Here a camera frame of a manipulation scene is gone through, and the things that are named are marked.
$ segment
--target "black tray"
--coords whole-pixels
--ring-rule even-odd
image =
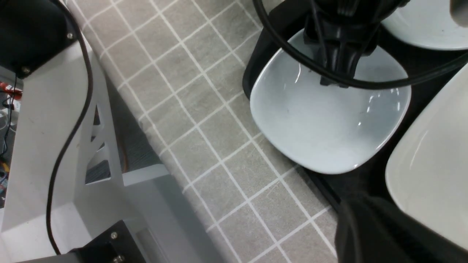
[[[307,12],[309,12],[309,6],[305,1],[286,0],[273,9],[269,16],[276,30],[285,39],[289,39],[304,27]],[[404,67],[409,76],[439,66],[465,52],[433,51],[410,46],[396,39],[383,27],[380,32],[379,46],[391,54]],[[272,42],[268,33],[263,30],[242,79],[247,98],[250,98],[258,75],[278,49],[279,47]],[[309,177],[335,210],[339,208],[341,199],[362,194],[382,197],[393,203],[385,185],[387,161],[398,141],[421,111],[457,72],[454,71],[412,86],[411,101],[402,123],[385,146],[362,166],[340,175],[324,175],[306,169]]]

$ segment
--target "screw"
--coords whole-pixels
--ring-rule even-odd
[[[122,263],[124,261],[125,261],[125,258],[124,256],[121,256],[121,255],[114,257],[114,259],[112,260],[113,263]]]
[[[24,74],[29,74],[31,72],[31,70],[26,66],[22,67],[21,71],[23,71]]]

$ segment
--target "black mount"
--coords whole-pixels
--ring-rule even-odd
[[[402,4],[402,0],[309,1],[304,42],[325,68],[349,77],[354,77],[361,56],[370,55],[377,47],[380,22]],[[335,82],[321,77],[320,84]]]
[[[82,248],[22,263],[146,263],[146,260],[121,220]]]
[[[19,79],[73,44],[76,32],[49,0],[0,0],[0,66]]]

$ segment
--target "white ceramic bowl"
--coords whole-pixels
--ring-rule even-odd
[[[382,24],[408,44],[435,50],[468,49],[468,28],[450,16],[450,0],[411,0]]]
[[[467,135],[468,65],[406,131],[385,179],[403,212],[468,250]]]
[[[312,56],[302,31],[290,43]],[[377,47],[371,56],[360,59],[355,77],[385,81],[407,74]],[[318,74],[279,50],[255,82],[252,116],[265,137],[291,160],[323,174],[345,173],[385,145],[408,108],[411,89],[368,91],[319,82]]]

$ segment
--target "bowl rim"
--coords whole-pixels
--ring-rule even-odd
[[[299,30],[299,32],[297,32],[296,34],[294,34],[289,40],[288,42],[291,42],[293,39],[295,39],[296,37],[298,37],[302,32],[304,31],[304,29],[301,29]],[[406,70],[403,68],[403,66],[392,56],[390,55],[388,52],[386,52],[384,49],[382,49],[383,52],[385,52],[387,55],[389,55],[391,58],[394,59],[394,61],[401,67],[401,69],[403,69],[404,73],[405,73],[405,76],[403,77],[408,77],[408,73],[406,72]],[[323,168],[312,168],[310,165],[307,165],[307,164],[304,164],[303,162],[301,161],[298,161],[299,159],[296,158],[296,156],[294,154],[291,154],[291,152],[289,150],[287,150],[286,148],[283,148],[282,146],[279,146],[277,142],[275,142],[274,140],[271,140],[271,137],[270,135],[268,135],[267,133],[265,133],[265,130],[263,129],[263,127],[261,127],[261,125],[258,125],[259,121],[256,117],[256,114],[255,114],[255,107],[253,106],[253,104],[255,103],[256,101],[256,97],[258,96],[258,83],[260,81],[263,81],[262,80],[262,77],[263,75],[265,74],[266,70],[270,67],[270,65],[274,62],[274,60],[276,60],[276,58],[278,56],[280,56],[282,53],[285,54],[285,52],[283,51],[283,49],[279,49],[278,51],[275,52],[275,54],[270,58],[270,60],[268,61],[268,63],[265,65],[265,67],[262,69],[262,71],[260,72],[260,74],[258,75],[257,77],[257,80],[255,81],[253,87],[252,87],[252,92],[250,94],[250,110],[251,110],[251,115],[252,115],[252,118],[255,122],[255,124],[257,125],[258,129],[261,131],[261,133],[265,136],[265,138],[267,138],[267,140],[277,149],[279,150],[282,154],[284,154],[287,158],[291,159],[292,161],[296,162],[297,164],[311,170],[311,171],[314,171],[314,172],[317,172],[317,173],[320,173],[320,174],[328,174],[328,175],[339,175],[339,174],[344,174],[344,173],[347,173],[347,172],[350,172],[350,171],[353,171],[355,169],[357,169],[358,167],[360,167],[361,165],[363,165],[364,163],[366,163],[367,161],[369,161],[373,156],[375,156],[384,146],[385,144],[388,143],[388,141],[390,140],[390,138],[392,138],[392,136],[394,135],[394,133],[396,132],[396,130],[398,129],[398,127],[400,127],[400,124],[401,122],[403,121],[403,118],[405,117],[406,115],[406,111],[408,110],[408,107],[410,105],[410,101],[411,101],[411,86],[405,86],[405,87],[401,87],[400,89],[403,89],[405,91],[407,91],[407,96],[406,96],[406,100],[405,100],[405,107],[403,108],[403,111],[401,112],[399,118],[398,118],[398,121],[396,122],[396,124],[393,126],[392,130],[388,133],[388,135],[385,137],[384,140],[382,140],[382,142],[380,143],[380,145],[375,149],[374,153],[371,154],[369,156],[369,158],[363,158],[362,161],[360,161],[358,164],[354,164],[353,166],[350,166],[348,169],[341,169],[341,170],[338,170],[338,169],[323,169]]]

